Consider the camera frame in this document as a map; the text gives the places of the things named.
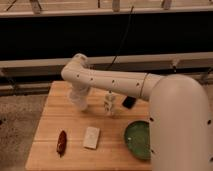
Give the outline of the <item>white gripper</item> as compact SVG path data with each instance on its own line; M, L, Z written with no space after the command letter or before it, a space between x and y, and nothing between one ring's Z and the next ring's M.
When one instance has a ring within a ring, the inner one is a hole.
M87 98L90 92L90 87L80 84L72 84L69 92L70 101L76 106L76 101L79 98Z

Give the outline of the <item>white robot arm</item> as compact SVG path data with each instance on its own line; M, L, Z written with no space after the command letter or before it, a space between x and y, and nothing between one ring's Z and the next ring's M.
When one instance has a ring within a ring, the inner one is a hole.
M88 64L78 53L61 71L74 97L94 87L149 103L152 171L213 171L213 116L199 82L181 74L101 71Z

